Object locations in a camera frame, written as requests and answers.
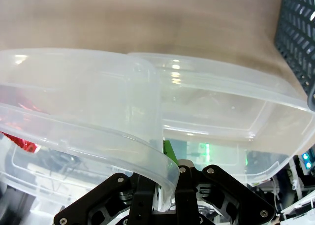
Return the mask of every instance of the screw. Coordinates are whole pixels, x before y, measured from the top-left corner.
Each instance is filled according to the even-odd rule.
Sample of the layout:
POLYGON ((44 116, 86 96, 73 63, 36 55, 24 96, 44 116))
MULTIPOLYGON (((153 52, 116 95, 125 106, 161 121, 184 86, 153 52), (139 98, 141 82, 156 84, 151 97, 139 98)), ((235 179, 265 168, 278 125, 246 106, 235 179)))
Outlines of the screw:
POLYGON ((179 170, 181 173, 186 172, 186 169, 184 167, 181 167, 179 170))
POLYGON ((212 169, 212 168, 208 168, 207 169, 207 173, 209 173, 209 174, 212 174, 212 173, 214 173, 215 171, 212 169))
POLYGON ((268 212, 266 210, 262 210, 260 212, 260 215, 263 217, 263 218, 266 218, 268 216, 268 212))
POLYGON ((68 220, 65 219, 65 218, 62 218, 62 219, 59 220, 59 223, 60 223, 61 225, 65 225, 65 224, 67 224, 67 222, 68 222, 68 220))

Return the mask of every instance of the gray plastic basket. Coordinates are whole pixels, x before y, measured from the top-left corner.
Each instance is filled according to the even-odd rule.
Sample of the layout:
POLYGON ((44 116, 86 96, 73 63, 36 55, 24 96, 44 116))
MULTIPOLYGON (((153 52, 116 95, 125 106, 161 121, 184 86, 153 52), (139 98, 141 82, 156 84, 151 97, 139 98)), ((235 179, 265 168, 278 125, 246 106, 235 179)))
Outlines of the gray plastic basket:
POLYGON ((275 45, 315 111, 315 0, 282 0, 275 45))

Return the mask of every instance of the wooden surface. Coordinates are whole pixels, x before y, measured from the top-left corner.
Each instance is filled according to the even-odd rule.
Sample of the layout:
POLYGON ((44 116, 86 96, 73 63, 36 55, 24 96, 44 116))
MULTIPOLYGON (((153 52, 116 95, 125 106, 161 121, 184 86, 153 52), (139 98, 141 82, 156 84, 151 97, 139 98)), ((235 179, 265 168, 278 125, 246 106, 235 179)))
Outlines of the wooden surface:
POLYGON ((0 49, 64 47, 203 57, 280 76, 281 0, 0 0, 0 49))

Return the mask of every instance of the blue led light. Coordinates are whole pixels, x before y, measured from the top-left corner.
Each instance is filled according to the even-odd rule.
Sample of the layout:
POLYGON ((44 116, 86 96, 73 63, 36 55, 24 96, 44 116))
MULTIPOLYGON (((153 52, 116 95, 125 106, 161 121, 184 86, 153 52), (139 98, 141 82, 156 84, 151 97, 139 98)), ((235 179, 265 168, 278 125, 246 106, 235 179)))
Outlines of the blue led light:
POLYGON ((308 159, 309 159, 308 154, 303 154, 303 158, 304 158, 305 160, 308 160, 308 159))

